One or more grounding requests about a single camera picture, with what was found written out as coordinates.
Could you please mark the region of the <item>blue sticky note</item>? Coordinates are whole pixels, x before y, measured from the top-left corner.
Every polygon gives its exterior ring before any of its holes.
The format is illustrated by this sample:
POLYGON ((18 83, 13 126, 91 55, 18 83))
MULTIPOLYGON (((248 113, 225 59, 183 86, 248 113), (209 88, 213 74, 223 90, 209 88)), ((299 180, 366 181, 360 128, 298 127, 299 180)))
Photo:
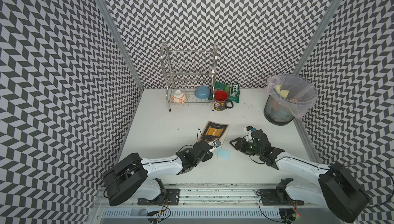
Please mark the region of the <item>blue sticky note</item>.
POLYGON ((217 148, 216 151, 215 151, 215 155, 216 155, 218 158, 221 158, 221 159, 223 159, 223 160, 228 160, 229 157, 230 157, 230 154, 231 154, 230 151, 225 150, 225 149, 223 149, 223 148, 217 148))

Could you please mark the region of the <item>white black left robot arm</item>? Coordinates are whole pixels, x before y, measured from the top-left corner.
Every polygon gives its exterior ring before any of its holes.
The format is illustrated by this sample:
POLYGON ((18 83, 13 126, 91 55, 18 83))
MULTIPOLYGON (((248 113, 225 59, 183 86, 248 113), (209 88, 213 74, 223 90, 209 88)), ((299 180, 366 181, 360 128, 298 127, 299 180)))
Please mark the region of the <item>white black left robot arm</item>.
POLYGON ((160 177, 190 172, 199 163, 213 157, 221 146, 219 139, 198 141, 192 147, 184 146, 175 155, 164 158, 142 158, 131 153, 103 175, 105 194, 109 205, 118 206, 131 198, 142 198, 153 205, 161 205, 167 198, 160 177))

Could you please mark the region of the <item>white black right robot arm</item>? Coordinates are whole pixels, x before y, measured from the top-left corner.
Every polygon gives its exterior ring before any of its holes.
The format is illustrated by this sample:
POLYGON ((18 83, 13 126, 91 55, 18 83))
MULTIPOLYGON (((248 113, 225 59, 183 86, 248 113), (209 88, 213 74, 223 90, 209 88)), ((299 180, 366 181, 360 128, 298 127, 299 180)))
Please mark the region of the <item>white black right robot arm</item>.
POLYGON ((293 173, 307 183, 298 183, 293 178, 283 179, 277 185, 278 200, 284 203, 284 196, 293 202, 304 201, 328 208, 337 218, 353 223, 367 207, 370 197, 351 171, 343 164, 319 164, 295 157, 285 150, 274 147, 262 130, 249 126, 245 136, 230 141, 237 151, 257 156, 260 165, 293 173))

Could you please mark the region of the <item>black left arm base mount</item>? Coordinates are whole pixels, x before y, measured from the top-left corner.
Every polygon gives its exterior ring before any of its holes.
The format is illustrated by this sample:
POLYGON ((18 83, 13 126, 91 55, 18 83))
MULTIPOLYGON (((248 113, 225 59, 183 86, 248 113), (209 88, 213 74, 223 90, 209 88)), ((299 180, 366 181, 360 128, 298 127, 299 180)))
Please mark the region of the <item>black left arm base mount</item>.
POLYGON ((143 184, 139 190, 142 189, 143 196, 148 194, 151 199, 139 197, 137 205, 139 206, 177 206, 180 200, 180 189, 165 188, 162 181, 155 178, 149 184, 143 184))

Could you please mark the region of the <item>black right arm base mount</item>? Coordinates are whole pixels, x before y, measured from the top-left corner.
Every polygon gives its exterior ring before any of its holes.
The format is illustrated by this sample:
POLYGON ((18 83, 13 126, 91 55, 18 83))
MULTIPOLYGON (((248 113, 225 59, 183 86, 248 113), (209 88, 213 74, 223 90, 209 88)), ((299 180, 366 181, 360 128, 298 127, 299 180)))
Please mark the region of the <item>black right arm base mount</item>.
POLYGON ((292 181, 293 178, 285 178, 273 189, 259 189, 256 195, 264 206, 303 206, 304 201, 294 200, 286 192, 287 185, 292 181))

